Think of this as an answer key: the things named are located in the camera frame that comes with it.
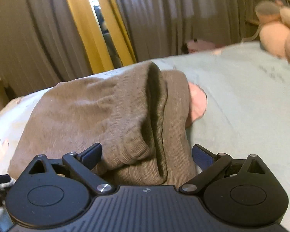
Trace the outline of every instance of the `yellow curtain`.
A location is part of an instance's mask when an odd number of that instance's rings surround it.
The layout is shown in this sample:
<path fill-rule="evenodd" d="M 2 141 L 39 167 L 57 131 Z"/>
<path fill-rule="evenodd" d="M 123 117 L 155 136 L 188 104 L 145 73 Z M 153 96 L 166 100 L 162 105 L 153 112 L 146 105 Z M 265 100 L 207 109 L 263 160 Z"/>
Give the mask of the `yellow curtain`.
<path fill-rule="evenodd" d="M 112 60 L 89 0 L 67 0 L 77 30 L 84 43 L 93 73 L 114 69 Z"/>
<path fill-rule="evenodd" d="M 136 63 L 127 30 L 115 0 L 99 0 L 101 12 L 123 66 Z"/>
<path fill-rule="evenodd" d="M 89 0 L 67 0 L 94 73 L 114 69 L 97 17 Z M 115 0 L 99 0 L 116 51 L 124 66 L 136 62 Z"/>

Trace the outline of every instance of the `stuffed animal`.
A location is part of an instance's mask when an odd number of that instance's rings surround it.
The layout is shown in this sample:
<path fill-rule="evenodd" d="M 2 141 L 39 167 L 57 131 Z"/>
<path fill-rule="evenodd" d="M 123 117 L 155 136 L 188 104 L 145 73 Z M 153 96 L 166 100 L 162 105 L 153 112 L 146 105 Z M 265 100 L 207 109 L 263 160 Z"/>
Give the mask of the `stuffed animal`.
<path fill-rule="evenodd" d="M 281 1 L 262 1 L 255 11 L 260 22 L 255 36 L 268 52 L 290 62 L 290 8 Z"/>

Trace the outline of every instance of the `gray curtain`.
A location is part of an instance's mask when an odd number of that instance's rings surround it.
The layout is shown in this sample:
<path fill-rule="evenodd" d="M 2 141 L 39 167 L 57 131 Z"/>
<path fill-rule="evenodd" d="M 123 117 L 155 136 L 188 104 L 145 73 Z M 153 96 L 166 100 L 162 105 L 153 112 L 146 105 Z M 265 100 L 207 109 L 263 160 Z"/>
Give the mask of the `gray curtain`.
<path fill-rule="evenodd" d="M 0 0 L 0 77 L 14 96 L 91 74 L 66 0 Z"/>
<path fill-rule="evenodd" d="M 138 61 L 180 54 L 199 38 L 232 44 L 245 37 L 245 19 L 262 0 L 117 0 Z"/>

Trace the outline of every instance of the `black plastic device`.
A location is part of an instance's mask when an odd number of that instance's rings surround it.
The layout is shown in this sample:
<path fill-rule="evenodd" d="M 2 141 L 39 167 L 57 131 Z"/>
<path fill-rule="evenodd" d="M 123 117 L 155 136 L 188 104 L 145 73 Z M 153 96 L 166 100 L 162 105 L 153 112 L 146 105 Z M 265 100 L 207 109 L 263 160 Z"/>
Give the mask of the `black plastic device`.
<path fill-rule="evenodd" d="M 288 196 L 258 155 L 232 159 L 195 145 L 203 171 L 178 190 L 112 186 L 91 171 L 101 155 L 99 143 L 62 159 L 37 155 L 6 196 L 10 231 L 286 231 Z"/>

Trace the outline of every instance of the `metal screw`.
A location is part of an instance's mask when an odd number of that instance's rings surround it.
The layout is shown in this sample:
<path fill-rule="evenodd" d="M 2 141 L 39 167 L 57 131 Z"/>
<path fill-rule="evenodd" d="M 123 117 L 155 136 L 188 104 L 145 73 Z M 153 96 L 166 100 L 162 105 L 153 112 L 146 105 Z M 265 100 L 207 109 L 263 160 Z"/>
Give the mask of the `metal screw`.
<path fill-rule="evenodd" d="M 184 190 L 185 192 L 196 191 L 196 189 L 197 189 L 197 186 L 193 184 L 182 185 L 182 190 Z"/>
<path fill-rule="evenodd" d="M 100 192 L 107 192 L 112 189 L 112 186 L 110 184 L 101 184 L 97 186 L 97 190 Z"/>

